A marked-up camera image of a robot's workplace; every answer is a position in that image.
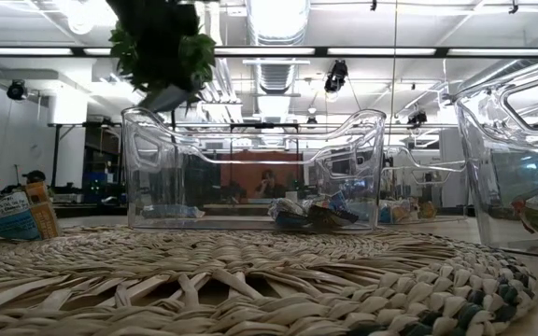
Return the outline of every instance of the clear plastic bin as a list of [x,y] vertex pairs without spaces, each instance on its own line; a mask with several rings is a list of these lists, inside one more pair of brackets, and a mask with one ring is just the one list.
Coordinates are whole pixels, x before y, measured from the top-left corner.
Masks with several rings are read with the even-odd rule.
[[339,127],[166,124],[123,112],[128,221],[146,229],[366,230],[376,224],[385,114]]
[[386,146],[381,174],[379,224],[420,224],[463,220],[468,204],[465,161],[441,160],[439,151],[420,152],[422,163],[402,146]]
[[538,254],[538,64],[455,100],[482,243]]

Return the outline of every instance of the hanging plant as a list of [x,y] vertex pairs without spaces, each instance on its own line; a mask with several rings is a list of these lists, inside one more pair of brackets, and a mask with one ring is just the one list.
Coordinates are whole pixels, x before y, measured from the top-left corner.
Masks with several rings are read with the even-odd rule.
[[107,0],[118,16],[109,41],[118,70],[148,95],[176,86],[196,94],[213,79],[215,41],[199,34],[194,5],[178,0]]

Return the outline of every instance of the spotlight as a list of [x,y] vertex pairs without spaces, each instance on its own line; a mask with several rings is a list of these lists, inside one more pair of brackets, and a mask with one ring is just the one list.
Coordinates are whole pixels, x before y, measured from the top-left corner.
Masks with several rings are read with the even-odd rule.
[[333,65],[332,71],[327,76],[327,80],[325,81],[325,92],[327,94],[328,99],[337,99],[337,94],[333,95],[333,93],[337,93],[342,89],[344,84],[346,84],[346,77],[347,77],[347,65],[346,61],[344,60],[336,60],[335,64]]
[[414,130],[425,122],[427,122],[427,114],[425,111],[419,110],[408,116],[408,122],[406,124],[411,125],[408,127],[409,130]]
[[15,101],[23,101],[26,99],[28,90],[21,79],[14,79],[11,85],[7,88],[7,98]]

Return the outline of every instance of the round woven mat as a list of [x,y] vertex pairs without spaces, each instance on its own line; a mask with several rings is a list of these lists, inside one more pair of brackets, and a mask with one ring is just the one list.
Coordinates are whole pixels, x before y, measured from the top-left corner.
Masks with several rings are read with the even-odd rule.
[[518,260],[410,232],[0,242],[0,335],[494,335],[536,300]]

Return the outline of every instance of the ceiling duct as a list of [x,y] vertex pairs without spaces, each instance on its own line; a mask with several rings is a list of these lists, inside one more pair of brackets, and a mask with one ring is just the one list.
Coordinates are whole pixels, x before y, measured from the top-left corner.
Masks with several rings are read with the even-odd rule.
[[[538,38],[531,43],[532,46],[538,47]],[[482,82],[485,82],[487,80],[495,79],[497,77],[502,77],[508,74],[511,74],[513,72],[516,72],[518,70],[524,69],[528,66],[531,66],[533,64],[538,63],[538,59],[522,59],[522,60],[515,60],[515,61],[499,61],[489,68],[487,68],[484,71],[481,71],[474,77],[471,77],[464,81],[459,87],[458,92],[470,88],[474,85],[480,84]]]
[[[248,35],[254,46],[299,46],[304,43],[310,0],[247,0]],[[257,88],[267,94],[284,94],[291,89],[295,64],[257,64]],[[263,116],[285,119],[290,97],[258,97]]]

